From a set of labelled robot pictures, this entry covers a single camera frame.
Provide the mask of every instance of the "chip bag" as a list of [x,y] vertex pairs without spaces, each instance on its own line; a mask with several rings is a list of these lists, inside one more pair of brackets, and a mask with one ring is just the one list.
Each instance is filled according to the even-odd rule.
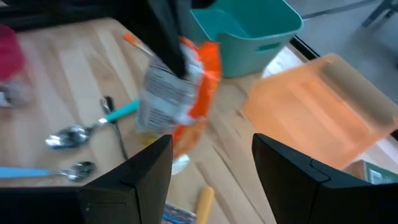
[[221,78],[217,43],[195,47],[185,38],[180,40],[188,73],[179,79],[153,56],[135,116],[135,128],[144,144],[163,134],[173,135],[175,159],[188,154],[200,139]]

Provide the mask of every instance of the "spoon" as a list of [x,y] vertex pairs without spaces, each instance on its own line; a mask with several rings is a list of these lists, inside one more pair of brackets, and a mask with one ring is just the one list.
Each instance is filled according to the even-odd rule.
[[23,167],[0,167],[0,179],[47,177],[51,175],[65,175],[69,180],[79,182],[86,179],[95,170],[93,162],[77,162],[67,170],[47,170]]
[[[114,111],[114,105],[113,105],[113,99],[110,96],[104,96],[103,98],[100,99],[99,103],[101,104],[102,110],[104,111],[105,114],[110,114]],[[116,121],[112,121],[112,127],[114,129],[114,132],[116,133],[116,137],[119,141],[119,147],[122,152],[124,160],[128,160],[129,157],[126,153],[126,149],[124,148],[124,143],[122,139],[122,135],[119,130],[119,126]]]
[[45,140],[45,143],[52,149],[67,149],[81,146],[90,139],[90,136],[98,128],[135,112],[138,109],[138,106],[139,100],[134,100],[122,108],[108,114],[106,117],[97,120],[96,123],[89,127],[83,127],[76,124],[62,129],[56,134],[50,135],[49,138]]

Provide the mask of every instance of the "blue handle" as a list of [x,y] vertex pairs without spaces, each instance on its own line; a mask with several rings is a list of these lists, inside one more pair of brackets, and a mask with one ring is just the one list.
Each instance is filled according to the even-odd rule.
[[136,112],[139,107],[139,99],[134,100],[133,102],[123,106],[120,109],[113,111],[112,113],[108,114],[105,119],[109,122],[116,121],[119,118],[124,117],[125,115],[129,115],[133,112]]
[[51,171],[45,169],[0,167],[0,179],[19,178],[19,177],[45,177],[50,174]]

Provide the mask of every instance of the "wooden tabletop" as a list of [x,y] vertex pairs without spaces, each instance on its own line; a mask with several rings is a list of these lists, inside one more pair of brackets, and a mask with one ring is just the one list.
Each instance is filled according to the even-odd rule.
[[[18,34],[35,101],[0,117],[0,166],[65,169],[78,161],[95,162],[98,170],[81,185],[124,161],[110,127],[74,150],[51,150],[44,139],[71,124],[90,125],[102,117],[99,100],[104,95],[112,96],[116,107],[139,96],[149,57],[123,40],[125,31],[118,22],[103,19]],[[264,75],[301,63],[284,48]],[[275,223],[252,159],[254,128],[243,113],[248,91],[261,75],[221,81],[208,126],[190,154],[192,162],[172,177],[168,202],[194,212],[201,188],[210,185],[215,202],[208,223]],[[130,156],[144,148],[131,116],[119,126]],[[0,187],[63,185],[76,183],[64,177],[0,180]]]

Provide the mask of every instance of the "teal container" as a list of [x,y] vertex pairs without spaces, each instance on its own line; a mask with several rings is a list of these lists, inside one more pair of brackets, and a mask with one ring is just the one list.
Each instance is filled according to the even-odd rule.
[[195,43],[220,43],[224,77],[261,71],[303,26],[283,0],[216,0],[189,22]]

